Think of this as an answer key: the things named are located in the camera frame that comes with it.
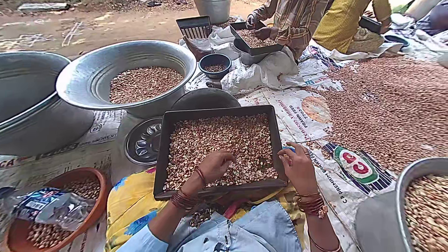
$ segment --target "striped shirt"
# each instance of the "striped shirt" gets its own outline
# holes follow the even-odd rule
[[[276,42],[288,45],[298,59],[307,47],[322,18],[328,0],[268,0],[254,10],[257,20],[274,16],[279,28]]]

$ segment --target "dirt ground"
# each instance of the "dirt ground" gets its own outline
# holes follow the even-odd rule
[[[233,0],[231,15],[247,15],[262,2]],[[55,52],[74,59],[91,50],[136,39],[160,39],[178,43],[176,19],[198,16],[196,9],[174,11],[40,13],[34,16],[0,16],[0,52],[35,50]]]

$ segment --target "woman's right hand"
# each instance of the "woman's right hand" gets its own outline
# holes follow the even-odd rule
[[[294,185],[298,194],[317,193],[316,175],[308,149],[297,143],[287,142],[286,144],[294,147],[296,153],[290,149],[283,149],[277,153],[283,162],[284,173]]]

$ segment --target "black sieve tray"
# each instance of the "black sieve tray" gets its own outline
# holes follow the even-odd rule
[[[271,105],[249,106],[226,109],[200,109],[168,111],[162,120],[162,133],[160,137],[159,155],[157,157],[157,167],[154,182],[154,198],[156,200],[168,200],[176,191],[163,191],[167,179],[170,135],[175,130],[175,123],[183,120],[194,120],[200,118],[220,117],[220,116],[245,116],[263,114],[267,115],[269,130],[271,132],[272,161],[273,167],[277,171],[278,178],[267,178],[266,180],[255,181],[239,186],[216,186],[208,187],[199,192],[201,197],[226,193],[230,191],[249,191],[258,189],[276,189],[286,187],[288,178],[284,174],[284,168],[277,152],[282,149],[279,129],[277,125],[276,113]]]
[[[240,35],[237,33],[237,30],[247,30],[246,22],[230,23],[229,25],[230,25],[230,31],[232,32],[233,36],[235,36],[235,38],[239,38],[244,41],[244,39],[242,39],[242,37],[240,37]],[[261,29],[263,27],[266,27],[266,25],[264,25],[260,21],[258,21],[257,24],[255,25],[256,30]],[[246,41],[244,41],[244,43],[242,44],[242,49],[248,54],[255,56],[258,54],[281,51],[281,49],[283,49],[283,46],[280,44],[275,44],[258,48],[250,48],[250,46],[246,43]]]

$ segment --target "yellow shirt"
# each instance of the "yellow shirt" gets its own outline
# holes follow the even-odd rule
[[[335,0],[322,17],[313,35],[314,41],[328,50],[346,53],[369,3],[370,0]],[[388,0],[373,0],[373,9],[379,22],[391,15]]]

